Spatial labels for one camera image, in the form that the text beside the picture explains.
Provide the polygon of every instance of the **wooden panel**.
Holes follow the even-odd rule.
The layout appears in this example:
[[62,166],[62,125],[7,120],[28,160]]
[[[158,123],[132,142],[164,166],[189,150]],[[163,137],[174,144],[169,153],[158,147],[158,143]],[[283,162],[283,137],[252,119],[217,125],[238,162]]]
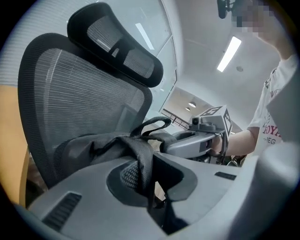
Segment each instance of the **wooden panel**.
[[29,153],[17,88],[0,85],[0,181],[9,199],[25,206]]

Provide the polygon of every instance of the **rectangular ceiling light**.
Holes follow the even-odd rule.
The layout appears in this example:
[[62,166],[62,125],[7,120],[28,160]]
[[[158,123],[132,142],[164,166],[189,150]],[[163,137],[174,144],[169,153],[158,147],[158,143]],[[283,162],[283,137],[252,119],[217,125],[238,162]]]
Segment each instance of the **rectangular ceiling light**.
[[227,67],[228,63],[231,61],[231,59],[235,55],[236,51],[238,50],[241,42],[242,41],[239,40],[238,38],[232,37],[231,42],[223,56],[223,59],[221,60],[219,66],[217,67],[217,69],[220,72],[223,72],[224,69]]
[[150,42],[150,39],[148,38],[148,35],[145,32],[145,29],[143,28],[143,26],[140,23],[137,23],[136,27],[140,31],[142,37],[144,38],[144,40],[145,40],[146,44],[148,45],[148,47],[150,48],[150,50],[154,50],[154,47],[153,47],[152,43]]

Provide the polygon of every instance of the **mesh chair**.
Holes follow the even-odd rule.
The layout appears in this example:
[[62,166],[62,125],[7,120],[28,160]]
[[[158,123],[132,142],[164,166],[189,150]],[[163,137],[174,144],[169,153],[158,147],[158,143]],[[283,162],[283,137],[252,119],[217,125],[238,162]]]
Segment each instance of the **mesh chair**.
[[24,134],[49,188],[67,177],[61,146],[82,135],[132,131],[152,103],[148,87],[163,74],[159,60],[125,31],[107,4],[76,12],[67,32],[34,39],[18,77]]

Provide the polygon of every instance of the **person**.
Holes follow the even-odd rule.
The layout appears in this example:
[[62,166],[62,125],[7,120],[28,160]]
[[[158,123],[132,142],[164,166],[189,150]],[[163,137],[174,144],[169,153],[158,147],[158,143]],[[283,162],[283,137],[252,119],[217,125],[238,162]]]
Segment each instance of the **person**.
[[[280,131],[266,106],[291,79],[298,66],[298,58],[282,25],[258,0],[246,0],[248,5],[241,11],[243,24],[279,54],[280,62],[265,81],[258,107],[248,128],[229,136],[226,156],[260,155],[268,146],[282,141]],[[220,152],[221,138],[215,138],[212,149]]]

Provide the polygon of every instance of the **chair headrest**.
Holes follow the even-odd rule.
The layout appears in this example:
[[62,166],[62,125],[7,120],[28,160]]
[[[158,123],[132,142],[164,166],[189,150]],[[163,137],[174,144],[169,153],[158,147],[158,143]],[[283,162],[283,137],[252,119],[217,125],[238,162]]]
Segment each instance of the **chair headrest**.
[[144,49],[120,24],[103,2],[75,12],[67,24],[68,38],[112,67],[147,87],[159,85],[161,62]]

